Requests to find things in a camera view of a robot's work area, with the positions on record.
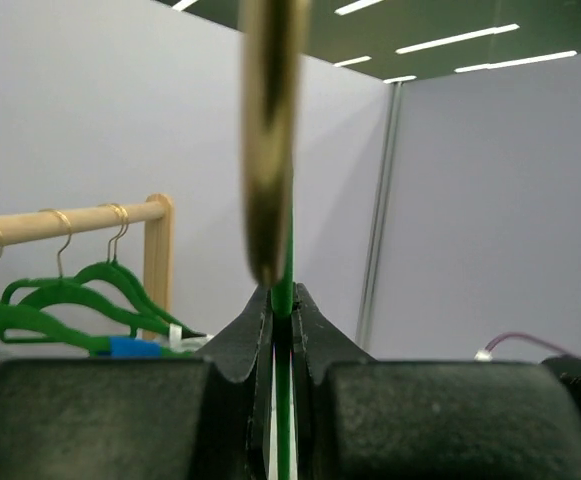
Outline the black white striped tank top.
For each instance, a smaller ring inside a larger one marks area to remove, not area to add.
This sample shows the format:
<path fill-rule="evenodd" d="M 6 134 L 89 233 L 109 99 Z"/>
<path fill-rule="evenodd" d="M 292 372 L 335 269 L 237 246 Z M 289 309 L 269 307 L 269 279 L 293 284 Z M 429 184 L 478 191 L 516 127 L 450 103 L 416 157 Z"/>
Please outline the black white striped tank top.
<path fill-rule="evenodd" d="M 182 326 L 170 324 L 167 345 L 174 352 L 194 352 L 205 346 L 212 339 L 212 335 L 185 338 Z"/>

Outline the blue tank top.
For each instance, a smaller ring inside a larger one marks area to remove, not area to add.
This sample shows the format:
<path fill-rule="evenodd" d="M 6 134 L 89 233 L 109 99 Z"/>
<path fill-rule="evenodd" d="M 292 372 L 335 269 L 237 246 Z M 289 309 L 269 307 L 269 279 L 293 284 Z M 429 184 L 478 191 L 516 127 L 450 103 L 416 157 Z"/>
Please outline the blue tank top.
<path fill-rule="evenodd" d="M 109 337 L 109 346 L 91 353 L 91 357 L 106 358 L 152 358 L 161 357 L 161 346 L 151 341 L 128 337 Z"/>

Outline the green hanger of blue top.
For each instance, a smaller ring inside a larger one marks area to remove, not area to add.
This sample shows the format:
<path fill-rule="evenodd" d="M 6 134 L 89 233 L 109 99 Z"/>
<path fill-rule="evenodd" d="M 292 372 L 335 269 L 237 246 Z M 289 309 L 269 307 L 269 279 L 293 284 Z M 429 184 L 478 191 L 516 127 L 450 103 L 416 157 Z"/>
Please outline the green hanger of blue top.
<path fill-rule="evenodd" d="M 5 247 L 0 230 L 0 259 Z M 91 354 L 108 352 L 111 344 L 107 337 L 94 337 L 72 329 L 55 317 L 27 305 L 6 304 L 0 300 L 0 332 L 18 329 L 44 334 L 52 342 L 78 347 Z"/>

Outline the green hanger of striped top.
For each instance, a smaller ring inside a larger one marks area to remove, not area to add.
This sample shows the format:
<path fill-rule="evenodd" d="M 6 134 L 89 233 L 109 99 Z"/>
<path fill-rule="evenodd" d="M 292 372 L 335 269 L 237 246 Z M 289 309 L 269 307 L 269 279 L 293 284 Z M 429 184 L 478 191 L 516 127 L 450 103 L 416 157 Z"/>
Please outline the green hanger of striped top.
<path fill-rule="evenodd" d="M 46 307 L 62 304 L 78 305 L 94 310 L 105 317 L 121 323 L 130 329 L 130 335 L 135 337 L 141 326 L 146 326 L 144 320 L 135 310 L 130 311 L 114 304 L 102 293 L 89 287 L 89 283 L 81 285 L 73 280 L 73 276 L 64 274 L 62 253 L 70 245 L 73 237 L 73 228 L 68 217 L 57 209 L 50 211 L 65 227 L 66 241 L 56 253 L 57 275 L 47 278 L 25 278 L 10 283 L 3 291 L 1 301 L 9 304 L 15 292 L 26 288 L 31 292 L 22 298 L 19 303 L 39 310 Z"/>

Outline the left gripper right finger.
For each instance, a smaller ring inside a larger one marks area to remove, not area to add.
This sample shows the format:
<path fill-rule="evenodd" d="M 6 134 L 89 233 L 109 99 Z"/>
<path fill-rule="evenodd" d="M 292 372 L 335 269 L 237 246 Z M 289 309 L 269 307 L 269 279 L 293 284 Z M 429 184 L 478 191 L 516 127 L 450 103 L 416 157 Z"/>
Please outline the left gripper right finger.
<path fill-rule="evenodd" d="M 337 425 L 329 368 L 373 360 L 322 314 L 304 284 L 294 285 L 292 373 L 300 479 L 326 479 L 336 469 Z"/>

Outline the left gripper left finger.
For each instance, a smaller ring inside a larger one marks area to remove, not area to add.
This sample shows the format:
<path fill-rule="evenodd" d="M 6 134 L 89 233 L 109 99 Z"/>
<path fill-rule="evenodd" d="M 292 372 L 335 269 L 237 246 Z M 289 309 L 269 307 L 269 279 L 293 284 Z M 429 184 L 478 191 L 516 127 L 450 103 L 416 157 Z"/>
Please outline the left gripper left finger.
<path fill-rule="evenodd" d="M 273 383 L 272 310 L 258 287 L 243 311 L 194 356 L 209 366 L 194 479 L 266 479 Z"/>

